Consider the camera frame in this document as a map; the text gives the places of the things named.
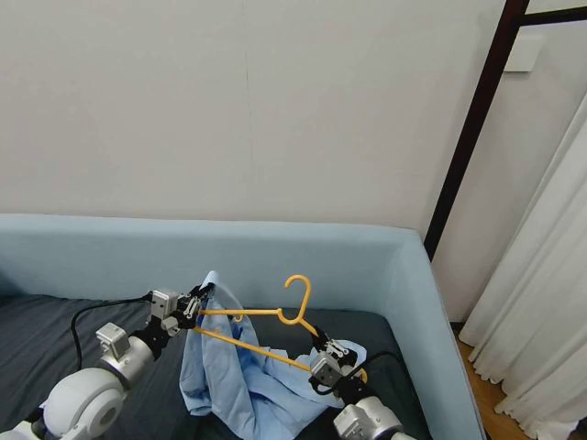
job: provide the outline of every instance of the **yellow clothes hanger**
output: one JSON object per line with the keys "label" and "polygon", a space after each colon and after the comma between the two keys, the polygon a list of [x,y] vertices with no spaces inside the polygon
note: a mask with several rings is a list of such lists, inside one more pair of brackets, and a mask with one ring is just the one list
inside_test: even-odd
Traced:
{"label": "yellow clothes hanger", "polygon": [[[237,323],[242,321],[244,315],[277,316],[279,318],[279,320],[285,325],[298,325],[299,324],[303,328],[305,328],[308,332],[310,332],[312,335],[318,336],[318,332],[316,331],[314,326],[311,325],[310,323],[308,323],[304,319],[305,309],[307,308],[308,302],[310,301],[310,296],[312,295],[312,283],[304,275],[292,275],[290,278],[288,278],[285,281],[285,284],[284,284],[285,289],[289,289],[289,287],[292,285],[292,283],[296,280],[300,280],[304,283],[305,293],[304,293],[304,298],[302,300],[302,305],[300,305],[300,311],[298,312],[297,316],[294,319],[288,319],[285,316],[283,316],[283,310],[281,308],[279,308],[279,309],[201,310],[199,312],[199,314],[201,314],[201,315],[206,315],[206,314],[227,315],[227,314],[230,314],[232,316],[235,316],[235,322],[237,322]],[[251,344],[247,344],[246,342],[239,341],[239,340],[234,339],[232,337],[220,335],[218,333],[211,332],[209,330],[204,330],[201,327],[194,327],[194,331],[196,333],[201,334],[201,335],[215,337],[216,339],[219,339],[224,342],[228,342],[229,344],[234,344],[235,346],[246,348],[247,350],[254,351],[255,353],[259,353],[263,356],[267,356],[268,358],[273,358],[275,360],[279,360],[281,362],[289,364],[293,367],[297,367],[299,369],[302,369],[303,371],[310,372],[310,368],[307,365],[304,365],[304,364],[297,362],[295,360],[291,360],[288,357],[276,355],[275,353],[265,351],[258,346],[252,346]],[[367,373],[365,372],[365,370],[362,369],[360,371],[360,373],[361,373],[361,377],[363,378],[363,381],[367,382]]]}
{"label": "yellow clothes hanger", "polygon": [[310,332],[314,336],[318,336],[318,332],[316,329],[309,324],[305,319],[305,309],[308,306],[308,302],[310,301],[310,296],[312,296],[312,283],[310,280],[304,275],[292,275],[285,281],[285,289],[289,289],[292,285],[292,282],[300,280],[305,284],[305,293],[304,299],[302,300],[302,305],[300,305],[300,311],[298,312],[297,316],[294,319],[288,319],[283,316],[283,310],[279,309],[239,309],[239,310],[201,310],[200,314],[231,314],[236,316],[235,321],[239,323],[242,321],[243,316],[246,315],[275,315],[279,318],[279,320],[285,325],[301,325],[305,328],[308,332]]}

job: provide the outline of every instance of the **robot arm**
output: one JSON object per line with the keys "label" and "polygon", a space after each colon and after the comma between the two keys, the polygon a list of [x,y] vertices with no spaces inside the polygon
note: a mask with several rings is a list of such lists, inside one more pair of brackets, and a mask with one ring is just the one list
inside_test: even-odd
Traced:
{"label": "robot arm", "polygon": [[187,295],[150,292],[147,326],[128,335],[108,323],[96,332],[102,348],[98,368],[84,368],[60,380],[49,397],[1,440],[38,440],[47,431],[62,440],[86,440],[103,434],[116,420],[127,392],[143,371],[182,329],[193,328],[213,285]]}
{"label": "robot arm", "polygon": [[[147,366],[157,360],[170,338],[182,329],[195,327],[209,284],[187,295],[172,291],[150,292],[147,326],[131,335],[108,323],[96,332],[103,355],[98,368],[84,368],[62,379],[48,399],[14,430],[0,440],[38,440],[47,431],[62,440],[89,440],[103,434],[116,420],[127,392]],[[393,412],[369,389],[360,374],[354,374],[357,354],[319,332],[314,339],[318,351],[310,366],[310,383],[331,387],[345,403],[334,425],[345,440],[407,440]]]}

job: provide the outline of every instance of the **white curtain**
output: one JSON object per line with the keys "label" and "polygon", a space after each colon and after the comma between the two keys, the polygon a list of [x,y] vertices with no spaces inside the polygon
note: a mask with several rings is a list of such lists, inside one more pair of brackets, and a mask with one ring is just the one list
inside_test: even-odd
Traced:
{"label": "white curtain", "polygon": [[460,339],[532,438],[587,416],[587,98]]}

